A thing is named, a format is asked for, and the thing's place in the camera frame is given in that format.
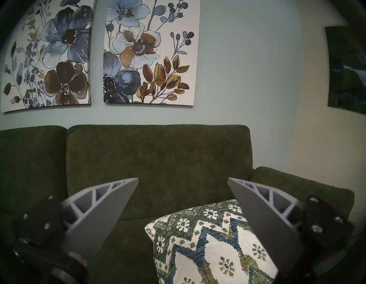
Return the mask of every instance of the wall art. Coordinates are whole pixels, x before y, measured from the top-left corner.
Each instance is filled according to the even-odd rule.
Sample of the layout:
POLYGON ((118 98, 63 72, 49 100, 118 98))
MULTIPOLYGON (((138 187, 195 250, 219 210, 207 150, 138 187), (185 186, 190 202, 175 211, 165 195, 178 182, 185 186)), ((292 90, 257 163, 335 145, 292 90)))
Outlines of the wall art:
POLYGON ((366 53, 349 27, 326 27, 328 106, 366 114, 366 53))
POLYGON ((94 0, 36 1, 5 47, 2 112, 88 104, 94 0))
POLYGON ((192 106, 199 9, 199 0, 109 0, 104 102, 192 106))

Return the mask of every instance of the green sofa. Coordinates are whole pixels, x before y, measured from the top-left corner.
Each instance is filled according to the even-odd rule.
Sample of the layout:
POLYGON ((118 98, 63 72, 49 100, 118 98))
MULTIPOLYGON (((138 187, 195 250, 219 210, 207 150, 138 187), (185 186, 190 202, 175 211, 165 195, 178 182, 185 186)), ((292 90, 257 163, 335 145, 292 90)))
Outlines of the green sofa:
MULTIPOLYGON (((233 199, 228 177, 280 188, 302 201, 318 195, 345 217, 354 203, 348 189, 267 167, 254 170, 250 131, 243 125, 39 126, 1 131, 0 147, 2 246, 15 239, 10 222, 44 196, 62 200, 86 187, 139 178, 119 221, 88 264, 90 283, 158 283, 145 225, 182 209, 233 199)), ((1 273, 31 283, 35 276, 29 277, 24 266, 9 268, 4 251, 1 273)))

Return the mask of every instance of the throw pillow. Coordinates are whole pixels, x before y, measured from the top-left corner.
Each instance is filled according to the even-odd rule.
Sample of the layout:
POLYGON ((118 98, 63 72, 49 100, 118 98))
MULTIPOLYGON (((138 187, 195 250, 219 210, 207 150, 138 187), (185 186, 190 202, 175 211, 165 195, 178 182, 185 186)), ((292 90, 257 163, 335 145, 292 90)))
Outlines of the throw pillow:
POLYGON ((235 199, 163 216, 145 231, 160 284, 266 284, 277 273, 235 199))

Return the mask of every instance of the blue flower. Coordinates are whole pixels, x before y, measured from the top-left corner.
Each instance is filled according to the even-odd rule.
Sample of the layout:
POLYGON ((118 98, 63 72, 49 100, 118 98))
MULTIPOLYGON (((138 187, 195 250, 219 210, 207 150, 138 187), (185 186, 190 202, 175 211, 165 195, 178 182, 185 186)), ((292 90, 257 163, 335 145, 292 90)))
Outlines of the blue flower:
POLYGON ((67 7, 46 23, 41 33, 41 40, 50 43, 43 57, 46 68, 56 67, 66 50, 69 60, 76 63, 88 61, 89 29, 85 27, 90 23, 92 13, 92 9, 86 5, 79 7, 75 13, 67 7))
POLYGON ((145 19, 150 14, 147 5, 142 0, 109 0, 107 22, 117 19, 125 27, 139 27, 140 19, 145 19))
POLYGON ((118 57, 110 51, 103 56, 103 91, 105 103, 129 103, 141 85, 140 74, 132 67, 122 67, 118 57))

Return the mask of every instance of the brown flower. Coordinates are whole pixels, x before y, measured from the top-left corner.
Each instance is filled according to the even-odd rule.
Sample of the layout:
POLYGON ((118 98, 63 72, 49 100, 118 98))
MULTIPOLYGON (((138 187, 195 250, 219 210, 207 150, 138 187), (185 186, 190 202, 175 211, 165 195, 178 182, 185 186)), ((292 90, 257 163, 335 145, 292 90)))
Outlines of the brown flower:
POLYGON ((112 40, 112 46, 119 54, 124 67, 132 65, 139 69, 144 64, 152 65, 155 59, 159 58, 160 55, 155 48, 160 45, 161 37, 159 33, 152 30, 140 35, 135 29, 130 28, 123 33, 118 33, 115 40, 112 40))
POLYGON ((72 66, 70 60, 59 62, 56 71, 48 71, 43 83, 45 94, 55 97, 53 104, 79 104, 78 99, 85 99, 88 82, 84 73, 72 66))

